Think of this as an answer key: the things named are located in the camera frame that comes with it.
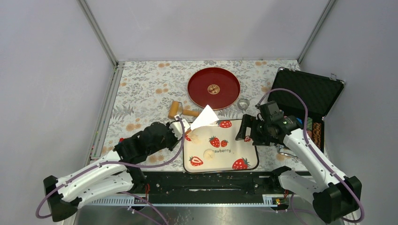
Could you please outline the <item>wooden roller with handle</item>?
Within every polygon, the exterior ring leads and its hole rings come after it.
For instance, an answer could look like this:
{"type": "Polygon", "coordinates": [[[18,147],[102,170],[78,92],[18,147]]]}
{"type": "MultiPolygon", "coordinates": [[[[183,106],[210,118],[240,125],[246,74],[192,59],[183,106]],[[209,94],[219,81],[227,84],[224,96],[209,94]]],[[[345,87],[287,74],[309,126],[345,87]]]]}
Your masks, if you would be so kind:
{"type": "Polygon", "coordinates": [[[173,101],[168,112],[168,118],[173,119],[176,115],[198,117],[200,112],[183,109],[181,102],[173,101]]]}

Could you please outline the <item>strawberry pattern rectangular tray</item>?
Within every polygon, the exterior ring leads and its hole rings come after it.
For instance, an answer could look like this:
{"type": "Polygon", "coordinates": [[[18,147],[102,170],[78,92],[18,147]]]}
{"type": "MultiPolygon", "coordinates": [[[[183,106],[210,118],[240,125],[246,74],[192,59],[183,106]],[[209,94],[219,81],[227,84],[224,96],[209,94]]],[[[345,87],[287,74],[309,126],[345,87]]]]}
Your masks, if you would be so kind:
{"type": "Polygon", "coordinates": [[[192,132],[201,138],[202,143],[192,144],[185,139],[184,169],[189,173],[255,169],[259,164],[259,157],[251,138],[247,135],[244,140],[235,140],[240,124],[241,120],[219,120],[210,126],[193,130],[192,132]],[[215,158],[211,161],[203,157],[207,149],[215,153],[215,158]]]}

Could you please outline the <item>round cut dough wrapper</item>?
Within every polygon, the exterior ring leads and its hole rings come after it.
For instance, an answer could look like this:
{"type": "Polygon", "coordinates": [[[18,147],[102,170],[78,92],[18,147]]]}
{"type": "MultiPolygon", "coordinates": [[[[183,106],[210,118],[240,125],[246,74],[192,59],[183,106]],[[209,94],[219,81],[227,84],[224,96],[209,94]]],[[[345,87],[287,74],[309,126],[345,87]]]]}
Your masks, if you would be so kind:
{"type": "Polygon", "coordinates": [[[203,157],[205,160],[211,161],[215,158],[215,153],[211,149],[207,149],[204,151],[203,157]]]}

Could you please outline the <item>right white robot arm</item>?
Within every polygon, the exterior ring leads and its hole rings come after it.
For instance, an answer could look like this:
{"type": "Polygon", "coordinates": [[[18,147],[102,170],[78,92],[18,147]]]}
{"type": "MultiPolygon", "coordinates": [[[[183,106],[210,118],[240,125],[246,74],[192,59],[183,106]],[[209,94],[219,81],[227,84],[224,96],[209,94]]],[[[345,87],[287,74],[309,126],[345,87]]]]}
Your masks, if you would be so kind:
{"type": "Polygon", "coordinates": [[[304,121],[293,115],[285,116],[275,101],[257,105],[258,117],[244,114],[236,140],[246,138],[246,130],[254,146],[271,143],[290,149],[306,167],[313,180],[298,175],[283,166],[273,171],[269,187],[275,193],[285,189],[298,194],[312,204],[319,218],[329,224],[346,215],[361,210],[362,183],[355,177],[347,177],[334,166],[309,138],[304,121]]]}

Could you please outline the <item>white dough piece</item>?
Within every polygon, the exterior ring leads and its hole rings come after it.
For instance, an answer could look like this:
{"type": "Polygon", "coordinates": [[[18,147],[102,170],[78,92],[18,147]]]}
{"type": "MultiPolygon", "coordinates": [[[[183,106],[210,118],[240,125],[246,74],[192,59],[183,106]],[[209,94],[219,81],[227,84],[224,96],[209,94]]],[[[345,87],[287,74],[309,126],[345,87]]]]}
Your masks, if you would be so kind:
{"type": "Polygon", "coordinates": [[[191,142],[192,144],[201,144],[202,143],[201,138],[193,132],[189,132],[188,134],[186,134],[185,139],[187,141],[191,142]]]}

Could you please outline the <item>metal round cookie cutter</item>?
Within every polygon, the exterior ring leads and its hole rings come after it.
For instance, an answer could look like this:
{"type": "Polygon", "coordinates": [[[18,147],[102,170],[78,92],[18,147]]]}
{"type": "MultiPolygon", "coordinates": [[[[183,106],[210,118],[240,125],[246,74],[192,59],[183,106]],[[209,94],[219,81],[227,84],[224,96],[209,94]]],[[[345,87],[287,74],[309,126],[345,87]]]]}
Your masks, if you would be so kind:
{"type": "Polygon", "coordinates": [[[237,106],[239,110],[246,111],[250,106],[250,101],[246,98],[241,98],[237,101],[237,106]]]}

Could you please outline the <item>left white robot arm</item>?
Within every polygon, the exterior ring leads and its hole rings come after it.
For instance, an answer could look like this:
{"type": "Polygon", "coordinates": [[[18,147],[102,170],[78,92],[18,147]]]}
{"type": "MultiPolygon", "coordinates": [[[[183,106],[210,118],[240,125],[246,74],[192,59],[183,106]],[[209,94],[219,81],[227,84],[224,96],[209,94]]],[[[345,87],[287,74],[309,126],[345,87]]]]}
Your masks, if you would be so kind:
{"type": "Polygon", "coordinates": [[[190,124],[178,118],[166,124],[154,122],[131,137],[122,139],[113,150],[86,167],[64,177],[50,175],[43,180],[45,198],[36,210],[47,203],[54,222],[73,216],[80,208],[111,194],[147,187],[142,172],[147,157],[163,149],[172,151],[184,139],[190,124]]]}

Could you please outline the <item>metal scraper orange handle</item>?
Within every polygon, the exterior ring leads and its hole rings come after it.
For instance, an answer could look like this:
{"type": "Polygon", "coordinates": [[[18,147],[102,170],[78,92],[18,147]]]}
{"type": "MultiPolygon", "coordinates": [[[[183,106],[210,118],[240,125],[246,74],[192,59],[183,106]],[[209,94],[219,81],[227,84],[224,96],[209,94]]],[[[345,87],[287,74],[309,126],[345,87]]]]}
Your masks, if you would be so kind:
{"type": "Polygon", "coordinates": [[[203,111],[199,114],[199,116],[194,120],[194,122],[190,125],[190,128],[186,131],[186,133],[190,133],[191,131],[200,128],[210,126],[211,124],[217,122],[219,120],[218,116],[211,108],[210,105],[206,105],[203,111]]]}

